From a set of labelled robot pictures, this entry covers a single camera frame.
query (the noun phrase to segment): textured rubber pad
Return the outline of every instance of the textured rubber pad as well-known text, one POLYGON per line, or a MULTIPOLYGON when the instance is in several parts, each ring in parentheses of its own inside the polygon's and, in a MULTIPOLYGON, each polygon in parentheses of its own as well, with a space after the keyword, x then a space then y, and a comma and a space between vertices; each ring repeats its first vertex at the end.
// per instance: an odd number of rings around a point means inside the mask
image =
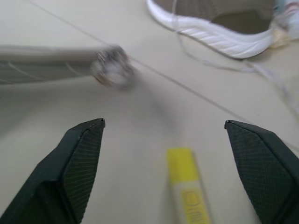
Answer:
POLYGON ((79 224, 93 187, 105 122, 96 119, 66 132, 34 169, 0 224, 79 224))
POLYGON ((232 120, 225 128, 240 179, 261 222, 299 223, 299 159, 270 131, 232 120))

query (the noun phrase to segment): sneaker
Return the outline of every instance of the sneaker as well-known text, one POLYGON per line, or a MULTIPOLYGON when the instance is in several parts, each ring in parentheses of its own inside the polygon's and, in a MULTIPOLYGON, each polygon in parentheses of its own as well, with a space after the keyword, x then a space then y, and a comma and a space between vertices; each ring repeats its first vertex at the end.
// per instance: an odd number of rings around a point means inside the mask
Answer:
POLYGON ((258 55, 272 43, 274 0, 147 0, 147 6, 160 24, 232 58, 258 55))

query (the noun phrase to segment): beige floor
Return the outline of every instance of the beige floor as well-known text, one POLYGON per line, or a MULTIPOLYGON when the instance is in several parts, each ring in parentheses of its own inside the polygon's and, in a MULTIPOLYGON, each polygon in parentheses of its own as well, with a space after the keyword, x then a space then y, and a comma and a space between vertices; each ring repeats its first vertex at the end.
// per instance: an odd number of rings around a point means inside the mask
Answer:
MULTIPOLYGON (((175 223, 165 150, 191 147, 215 224, 259 223, 239 179, 227 119, 247 121, 299 147, 299 124, 257 74, 217 70, 183 54, 144 0, 2 0, 0 44, 121 45, 139 71, 120 92, 91 77, 0 86, 0 213, 72 126, 105 118, 96 182, 83 223, 175 223)), ((189 39, 196 56, 242 67, 189 39)), ((252 60, 288 79, 299 43, 252 60)))

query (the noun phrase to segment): white shoe sole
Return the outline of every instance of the white shoe sole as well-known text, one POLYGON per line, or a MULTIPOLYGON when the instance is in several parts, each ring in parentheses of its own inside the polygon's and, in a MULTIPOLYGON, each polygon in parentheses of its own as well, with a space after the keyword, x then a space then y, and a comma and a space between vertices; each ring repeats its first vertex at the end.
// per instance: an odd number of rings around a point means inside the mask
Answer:
MULTIPOLYGON (((154 0, 146 0, 149 12, 162 25, 173 28, 173 16, 154 0)), ((179 32, 205 43, 229 57, 244 59, 262 53, 272 44, 272 32, 253 35, 240 34, 210 21, 188 16, 178 16, 179 32)))

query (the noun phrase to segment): shoelace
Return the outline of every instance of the shoelace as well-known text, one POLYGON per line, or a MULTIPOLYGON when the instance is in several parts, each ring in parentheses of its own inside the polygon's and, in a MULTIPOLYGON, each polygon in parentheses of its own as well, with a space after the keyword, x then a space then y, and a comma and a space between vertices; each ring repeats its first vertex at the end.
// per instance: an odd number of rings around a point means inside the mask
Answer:
POLYGON ((287 103, 287 105, 290 107, 290 109, 295 113, 297 118, 299 118, 299 102, 296 101, 295 97, 292 96, 290 91, 288 90, 287 85, 284 83, 284 81, 278 76, 277 74, 273 73, 272 71, 268 70, 267 68, 257 64, 250 62, 248 60, 242 60, 242 62, 247 65, 247 68, 233 68, 229 66, 224 66, 215 62, 211 62, 209 60, 198 58, 192 55, 188 52, 186 46, 184 45, 184 42, 180 36, 180 30, 178 25, 178 16, 176 15, 176 8, 177 8, 178 0, 173 0, 172 4, 172 26, 174 29, 174 32, 176 34, 176 37, 178 39, 178 43, 182 49, 182 51, 189 57, 193 58, 194 60, 200 62, 201 64, 208 65, 210 67, 216 68, 216 69, 223 69, 223 70, 230 70, 230 71, 238 71, 238 72, 247 72, 247 73, 257 73, 261 76, 263 76, 265 79, 270 81, 272 84, 276 86, 278 89, 280 96, 283 100, 287 103))

